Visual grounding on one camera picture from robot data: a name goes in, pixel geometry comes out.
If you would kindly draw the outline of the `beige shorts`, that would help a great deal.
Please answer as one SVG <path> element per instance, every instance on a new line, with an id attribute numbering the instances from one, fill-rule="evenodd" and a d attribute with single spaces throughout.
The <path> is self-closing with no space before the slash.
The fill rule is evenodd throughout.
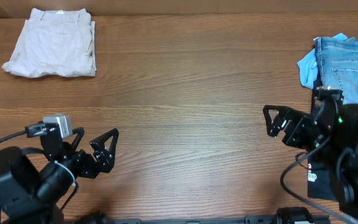
<path id="1" fill-rule="evenodd" d="M 42 11 L 33 8 L 2 69 L 26 78 L 95 77 L 95 26 L 86 9 Z"/>

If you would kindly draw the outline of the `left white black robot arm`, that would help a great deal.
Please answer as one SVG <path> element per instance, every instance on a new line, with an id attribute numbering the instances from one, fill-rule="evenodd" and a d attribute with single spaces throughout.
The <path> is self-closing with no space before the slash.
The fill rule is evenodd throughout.
<path id="1" fill-rule="evenodd" d="M 77 178 L 111 172 L 119 131 L 112 129 L 90 141 L 93 154 L 77 149 L 83 128 L 71 130 L 76 136 L 71 143 L 54 124 L 28 126 L 23 133 L 40 138 L 42 148 L 0 150 L 0 223 L 2 212 L 7 223 L 64 223 L 64 208 L 57 202 L 70 188 L 79 189 Z"/>

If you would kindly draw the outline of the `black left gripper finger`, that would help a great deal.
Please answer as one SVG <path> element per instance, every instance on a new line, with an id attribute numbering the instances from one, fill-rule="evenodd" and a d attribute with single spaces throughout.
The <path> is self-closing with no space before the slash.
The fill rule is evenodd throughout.
<path id="1" fill-rule="evenodd" d="M 89 142 L 98 172 L 109 173 L 114 167 L 118 137 L 119 131 L 114 128 Z"/>
<path id="2" fill-rule="evenodd" d="M 71 148 L 76 151 L 82 137 L 85 135 L 85 130 L 82 127 L 75 128 L 72 130 L 73 135 L 75 135 L 75 138 L 73 142 L 71 143 Z"/>

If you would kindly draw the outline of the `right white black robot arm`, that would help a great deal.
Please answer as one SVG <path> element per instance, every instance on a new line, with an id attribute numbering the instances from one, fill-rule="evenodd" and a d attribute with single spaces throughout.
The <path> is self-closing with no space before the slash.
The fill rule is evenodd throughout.
<path id="1" fill-rule="evenodd" d="M 358 222 L 358 104 L 344 104 L 341 90 L 318 87 L 313 91 L 310 114 L 287 106 L 265 105 L 267 134 L 276 137 L 285 132 L 285 145 L 304 149 L 306 154 L 290 164 L 281 174 L 310 157 L 329 171 L 331 188 L 339 215 L 294 193 L 285 184 L 283 189 L 296 199 L 322 210 L 345 223 Z"/>

